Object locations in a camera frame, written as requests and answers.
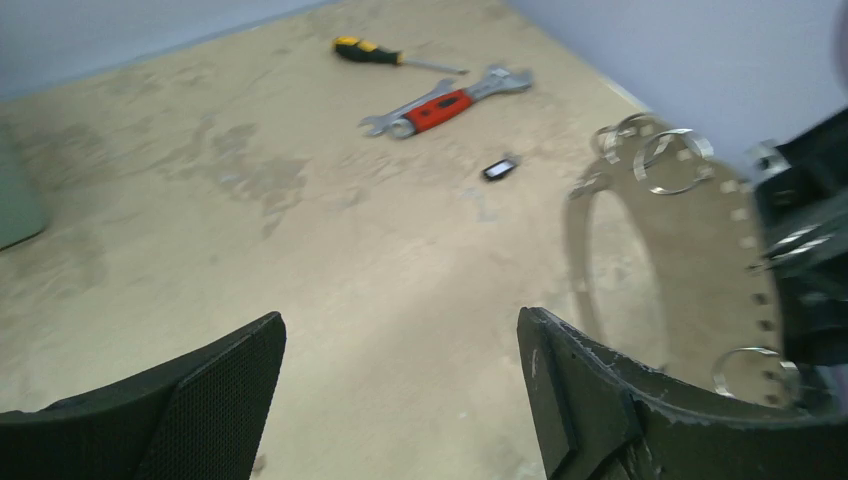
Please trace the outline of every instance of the metal plate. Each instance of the metal plate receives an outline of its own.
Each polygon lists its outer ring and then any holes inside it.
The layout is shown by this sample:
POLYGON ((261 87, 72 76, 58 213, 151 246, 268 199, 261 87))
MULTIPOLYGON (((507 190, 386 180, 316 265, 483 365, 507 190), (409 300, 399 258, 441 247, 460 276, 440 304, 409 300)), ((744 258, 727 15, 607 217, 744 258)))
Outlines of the metal plate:
MULTIPOLYGON (((605 144, 593 146, 600 158, 566 202, 567 255, 584 330, 607 343, 597 313, 604 299, 593 295, 589 239, 593 204, 606 191, 622 201, 653 264, 667 345, 652 348, 667 351, 666 373, 713 390, 711 370, 726 352, 752 346, 779 352, 781 345, 770 274, 749 268, 762 252, 750 187, 713 162, 709 143, 694 132, 657 137, 671 127, 650 115, 628 117, 620 127, 619 135, 610 133, 615 127, 599 131, 605 144), (646 143, 640 161, 637 153, 646 143)), ((737 398, 788 403, 779 358, 749 351, 733 357, 724 373, 737 398)))

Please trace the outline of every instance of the blue wall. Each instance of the blue wall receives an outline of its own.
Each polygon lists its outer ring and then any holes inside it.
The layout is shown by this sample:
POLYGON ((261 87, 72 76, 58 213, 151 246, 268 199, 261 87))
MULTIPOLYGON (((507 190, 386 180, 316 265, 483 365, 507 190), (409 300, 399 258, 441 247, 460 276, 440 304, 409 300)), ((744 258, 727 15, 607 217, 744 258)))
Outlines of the blue wall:
POLYGON ((701 132, 730 163, 848 103, 842 0, 509 2, 652 110, 701 132))
POLYGON ((0 98, 208 40, 326 0, 2 0, 0 98))

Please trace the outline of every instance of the red wrench handle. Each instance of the red wrench handle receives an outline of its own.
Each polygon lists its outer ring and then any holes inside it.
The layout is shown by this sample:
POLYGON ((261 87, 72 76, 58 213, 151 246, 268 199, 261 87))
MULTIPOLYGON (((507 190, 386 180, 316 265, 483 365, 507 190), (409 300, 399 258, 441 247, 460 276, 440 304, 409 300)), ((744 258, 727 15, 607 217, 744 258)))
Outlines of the red wrench handle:
POLYGON ((415 127, 415 133, 421 133, 459 115, 472 103, 474 100, 465 90, 454 90, 410 110, 404 118, 415 127))

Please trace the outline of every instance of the yellow and black handle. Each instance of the yellow and black handle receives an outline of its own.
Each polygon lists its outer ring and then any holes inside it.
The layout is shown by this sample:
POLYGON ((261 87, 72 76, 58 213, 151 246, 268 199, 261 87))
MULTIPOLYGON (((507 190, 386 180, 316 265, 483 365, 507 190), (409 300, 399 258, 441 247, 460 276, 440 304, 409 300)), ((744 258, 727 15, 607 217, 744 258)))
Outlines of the yellow and black handle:
POLYGON ((381 48, 375 43, 357 37, 336 37, 333 48, 342 58, 361 63, 403 64, 403 53, 381 48))

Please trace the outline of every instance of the silver wrench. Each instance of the silver wrench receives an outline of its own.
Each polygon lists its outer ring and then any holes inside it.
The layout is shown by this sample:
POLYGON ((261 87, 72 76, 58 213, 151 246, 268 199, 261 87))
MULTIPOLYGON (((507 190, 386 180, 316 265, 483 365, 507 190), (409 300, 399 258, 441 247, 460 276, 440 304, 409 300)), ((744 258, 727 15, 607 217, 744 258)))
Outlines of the silver wrench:
POLYGON ((408 138, 439 125, 480 100, 496 93, 523 92, 533 86, 533 72, 512 73, 500 65, 490 65, 479 82, 455 90, 431 104, 408 110, 391 124, 389 133, 395 138, 408 138))
POLYGON ((392 122, 403 117, 404 114, 406 114, 410 110, 414 109, 415 107, 424 105, 425 103, 429 102, 430 100, 433 100, 434 98, 438 98, 446 93, 452 92, 453 82, 454 79, 452 78, 439 80, 439 83, 436 84, 436 88, 434 88, 430 93, 424 95, 423 97, 415 99, 400 108, 396 108, 385 115, 371 115, 369 117, 365 117, 362 119, 361 122, 359 122, 359 126, 372 126, 371 130, 365 132, 365 135, 368 135, 369 137, 376 137, 377 135, 382 135, 383 132, 389 129, 389 127, 392 125, 392 122))

